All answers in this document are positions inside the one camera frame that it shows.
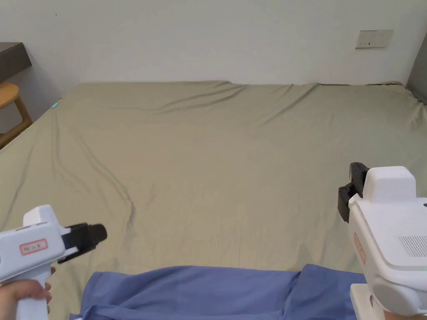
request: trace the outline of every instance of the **fitted sheet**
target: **fitted sheet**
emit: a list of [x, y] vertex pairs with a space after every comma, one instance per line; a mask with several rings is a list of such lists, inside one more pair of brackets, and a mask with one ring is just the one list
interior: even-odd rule
[[337, 189], [406, 166], [427, 196], [427, 111], [400, 85], [82, 84], [0, 151], [0, 224], [51, 204], [108, 239], [58, 267], [51, 317], [95, 271], [173, 265], [360, 272]]

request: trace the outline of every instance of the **handle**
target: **handle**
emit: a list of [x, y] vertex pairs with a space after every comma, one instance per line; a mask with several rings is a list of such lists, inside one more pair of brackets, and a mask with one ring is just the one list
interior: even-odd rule
[[[51, 264], [47, 264], [34, 268], [11, 278], [8, 282], [33, 279], [37, 280], [44, 288], [46, 285], [46, 279], [52, 275], [50, 266]], [[45, 299], [35, 300], [30, 298], [20, 300], [18, 302], [16, 320], [48, 320], [47, 301]]]

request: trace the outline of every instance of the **white handheld device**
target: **white handheld device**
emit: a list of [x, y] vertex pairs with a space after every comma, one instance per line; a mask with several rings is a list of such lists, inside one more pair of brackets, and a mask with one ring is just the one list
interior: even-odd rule
[[427, 198], [417, 198], [408, 169], [350, 165], [351, 182], [338, 191], [338, 210], [367, 285], [351, 285], [359, 320], [383, 310], [427, 313]]
[[[34, 279], [44, 287], [53, 262], [80, 256], [106, 238], [101, 224], [63, 228], [50, 205], [36, 207], [25, 214], [23, 227], [0, 233], [0, 282]], [[16, 318], [47, 320], [46, 300], [19, 301]]]

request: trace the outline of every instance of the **vent grille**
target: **vent grille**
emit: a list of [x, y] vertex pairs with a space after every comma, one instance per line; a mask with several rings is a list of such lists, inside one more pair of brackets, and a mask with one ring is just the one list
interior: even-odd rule
[[427, 236], [405, 236], [399, 240], [410, 257], [427, 257]]

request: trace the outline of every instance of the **black rubber tip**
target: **black rubber tip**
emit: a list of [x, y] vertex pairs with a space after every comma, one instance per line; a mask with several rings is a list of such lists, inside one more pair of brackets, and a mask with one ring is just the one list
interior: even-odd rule
[[108, 237], [107, 230], [102, 224], [90, 225], [90, 233], [91, 233], [93, 244], [98, 244], [101, 241], [104, 241], [105, 239], [107, 239]]

